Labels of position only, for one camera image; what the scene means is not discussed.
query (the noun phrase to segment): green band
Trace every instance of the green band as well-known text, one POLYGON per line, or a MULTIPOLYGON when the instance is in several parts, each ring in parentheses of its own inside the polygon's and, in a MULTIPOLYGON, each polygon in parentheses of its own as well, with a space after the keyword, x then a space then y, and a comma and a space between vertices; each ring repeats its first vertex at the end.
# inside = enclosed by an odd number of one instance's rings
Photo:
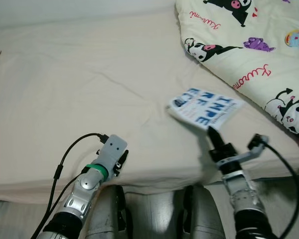
POLYGON ((95 168, 95 169, 99 170, 104 176, 104 181, 106 181, 108 179, 109 173, 103 166, 101 166, 99 164, 87 164, 86 167, 95 168))

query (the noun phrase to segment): beige bed sheet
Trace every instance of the beige bed sheet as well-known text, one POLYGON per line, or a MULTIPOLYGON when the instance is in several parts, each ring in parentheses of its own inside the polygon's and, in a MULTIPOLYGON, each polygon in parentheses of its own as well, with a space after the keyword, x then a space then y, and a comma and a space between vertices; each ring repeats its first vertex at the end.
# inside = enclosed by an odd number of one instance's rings
MULTIPOLYGON (((0 30, 0 200, 47 201, 67 147, 89 132, 117 134, 130 154, 116 181, 157 193, 220 179, 204 132, 177 122, 168 101, 196 87, 246 100, 187 56, 174 8, 143 15, 0 30)), ((238 151, 270 137, 299 173, 299 146, 245 104, 221 133, 238 151)), ((57 187, 91 162, 96 138, 76 146, 57 187)), ((244 164, 253 178, 288 176, 269 151, 244 164)))

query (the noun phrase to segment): cartoon print blanket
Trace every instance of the cartoon print blanket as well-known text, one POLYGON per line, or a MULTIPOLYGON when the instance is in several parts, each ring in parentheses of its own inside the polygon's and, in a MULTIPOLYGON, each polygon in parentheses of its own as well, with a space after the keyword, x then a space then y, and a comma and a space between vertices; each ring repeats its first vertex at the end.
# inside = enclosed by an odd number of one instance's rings
POLYGON ((176 8, 187 53, 299 138, 299 0, 177 0, 176 8))

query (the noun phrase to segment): cartoon character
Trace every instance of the cartoon character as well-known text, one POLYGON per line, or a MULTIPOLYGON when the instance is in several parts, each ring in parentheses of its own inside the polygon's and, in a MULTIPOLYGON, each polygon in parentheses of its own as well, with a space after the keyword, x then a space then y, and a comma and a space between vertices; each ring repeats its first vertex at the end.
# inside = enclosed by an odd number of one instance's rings
POLYGON ((285 38, 285 43, 290 47, 299 47, 299 30, 289 32, 285 38))
POLYGON ((250 49, 261 50, 261 51, 273 51, 274 47, 269 47, 262 38, 249 37, 248 41, 244 42, 244 46, 250 49))
POLYGON ((242 27, 245 26, 244 23, 248 15, 246 10, 250 7, 251 0, 204 0, 203 2, 226 8, 232 12, 232 15, 240 22, 242 27))
POLYGON ((295 97, 291 96, 289 102, 285 104, 283 100, 279 99, 282 94, 288 95, 291 92, 292 90, 289 88, 281 91, 276 98, 266 104, 265 111, 299 138, 299 100, 294 102, 295 97))
POLYGON ((196 43, 194 38, 186 39, 184 45, 187 52, 200 62, 207 61, 215 54, 219 55, 231 49, 237 48, 235 46, 222 47, 219 45, 204 45, 203 43, 196 43))

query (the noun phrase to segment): wall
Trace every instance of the wall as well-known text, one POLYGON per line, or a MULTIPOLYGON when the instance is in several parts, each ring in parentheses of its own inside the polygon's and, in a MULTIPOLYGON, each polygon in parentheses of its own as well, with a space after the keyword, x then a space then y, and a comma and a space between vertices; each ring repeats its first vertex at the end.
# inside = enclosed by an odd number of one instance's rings
POLYGON ((0 0, 0 28, 47 21, 144 12, 175 0, 0 0))

